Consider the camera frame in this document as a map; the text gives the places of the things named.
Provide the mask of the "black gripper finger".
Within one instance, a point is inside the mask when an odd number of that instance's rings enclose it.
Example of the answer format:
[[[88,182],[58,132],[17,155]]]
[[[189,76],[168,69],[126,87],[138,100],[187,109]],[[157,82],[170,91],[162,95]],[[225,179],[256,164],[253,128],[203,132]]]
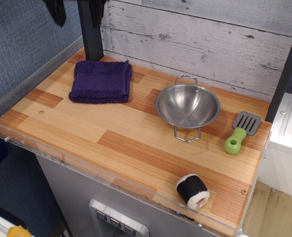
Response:
[[[104,8],[107,0],[89,0],[89,7],[94,27],[100,27],[104,16]]]
[[[66,12],[63,0],[44,0],[45,6],[49,11],[54,22],[62,27],[66,21]]]

